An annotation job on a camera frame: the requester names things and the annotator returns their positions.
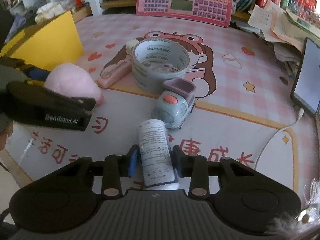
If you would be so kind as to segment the pink plush pig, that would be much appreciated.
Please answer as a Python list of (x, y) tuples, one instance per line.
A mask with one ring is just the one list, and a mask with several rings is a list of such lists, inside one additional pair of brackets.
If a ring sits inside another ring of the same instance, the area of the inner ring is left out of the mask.
[(55, 67), (44, 82), (44, 88), (70, 98), (93, 98), (96, 105), (104, 103), (104, 96), (95, 81), (73, 63)]

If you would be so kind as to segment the white glue bottle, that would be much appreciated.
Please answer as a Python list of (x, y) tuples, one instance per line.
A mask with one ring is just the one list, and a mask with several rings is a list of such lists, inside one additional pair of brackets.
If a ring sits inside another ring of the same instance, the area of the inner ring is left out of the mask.
[(137, 133), (145, 188), (178, 189), (180, 184), (172, 164), (164, 122), (157, 119), (146, 120), (138, 126)]

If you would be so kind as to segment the grey toy truck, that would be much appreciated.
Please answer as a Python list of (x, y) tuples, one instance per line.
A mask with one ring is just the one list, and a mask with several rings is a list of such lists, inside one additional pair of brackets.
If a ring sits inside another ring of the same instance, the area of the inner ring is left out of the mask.
[(179, 77), (164, 81), (163, 87), (151, 116), (163, 121), (167, 129), (181, 128), (195, 106), (196, 87)]

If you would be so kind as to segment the clear tape roll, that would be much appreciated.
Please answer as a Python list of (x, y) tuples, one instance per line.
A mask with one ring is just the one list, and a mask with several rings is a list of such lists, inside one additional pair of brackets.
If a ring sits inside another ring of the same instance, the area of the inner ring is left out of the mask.
[(163, 82), (185, 77), (190, 57), (185, 48), (165, 38), (147, 38), (133, 48), (132, 75), (143, 91), (161, 94)]

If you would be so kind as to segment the white charger cube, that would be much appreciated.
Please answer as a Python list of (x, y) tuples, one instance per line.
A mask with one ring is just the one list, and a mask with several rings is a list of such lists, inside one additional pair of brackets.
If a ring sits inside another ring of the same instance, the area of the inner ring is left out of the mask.
[(126, 53), (128, 55), (132, 55), (132, 50), (133, 48), (139, 43), (139, 41), (137, 39), (134, 39), (134, 40), (131, 40), (131, 41), (128, 41), (125, 43), (125, 47), (126, 47)]

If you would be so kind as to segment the yellow cardboard box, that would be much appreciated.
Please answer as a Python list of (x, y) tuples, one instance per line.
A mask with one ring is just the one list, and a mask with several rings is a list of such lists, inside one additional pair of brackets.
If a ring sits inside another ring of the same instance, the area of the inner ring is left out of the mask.
[(27, 64), (53, 70), (63, 63), (75, 63), (84, 53), (71, 12), (17, 33), (1, 49), (1, 56), (22, 59)]

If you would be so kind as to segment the pink printed tablecloth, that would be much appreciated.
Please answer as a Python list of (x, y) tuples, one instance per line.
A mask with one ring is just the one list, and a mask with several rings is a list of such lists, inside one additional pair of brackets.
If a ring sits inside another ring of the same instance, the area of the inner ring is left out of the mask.
[(49, 71), (25, 79), (35, 109), (16, 113), (1, 158), (25, 186), (82, 157), (102, 161), (140, 146), (125, 189), (187, 189), (169, 153), (232, 158), (305, 198), (318, 177), (316, 123), (290, 98), (293, 78), (255, 35), (188, 20), (66, 12), (24, 29), (3, 49)]

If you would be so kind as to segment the black smartphone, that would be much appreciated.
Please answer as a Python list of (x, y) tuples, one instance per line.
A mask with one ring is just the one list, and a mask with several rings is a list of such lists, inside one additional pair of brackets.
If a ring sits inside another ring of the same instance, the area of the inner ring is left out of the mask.
[(302, 59), (291, 89), (290, 98), (311, 117), (315, 117), (319, 112), (319, 46), (309, 38), (304, 41)]

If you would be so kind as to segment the pile of papers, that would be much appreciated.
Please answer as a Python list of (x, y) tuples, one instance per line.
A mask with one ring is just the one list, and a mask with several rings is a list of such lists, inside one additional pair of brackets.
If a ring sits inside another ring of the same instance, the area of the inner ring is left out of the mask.
[(289, 8), (282, 9), (269, 1), (264, 8), (254, 6), (248, 24), (260, 29), (265, 41), (286, 43), (300, 52), (304, 50), (306, 38), (319, 45), (319, 19), (316, 14), (311, 14), (309, 19), (305, 20)]

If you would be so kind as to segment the pink learning keyboard tablet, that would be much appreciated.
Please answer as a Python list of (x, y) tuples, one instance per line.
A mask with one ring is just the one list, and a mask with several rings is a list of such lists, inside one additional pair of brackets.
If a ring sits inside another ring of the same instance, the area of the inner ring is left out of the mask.
[(227, 28), (233, 0), (137, 0), (136, 14), (192, 20)]

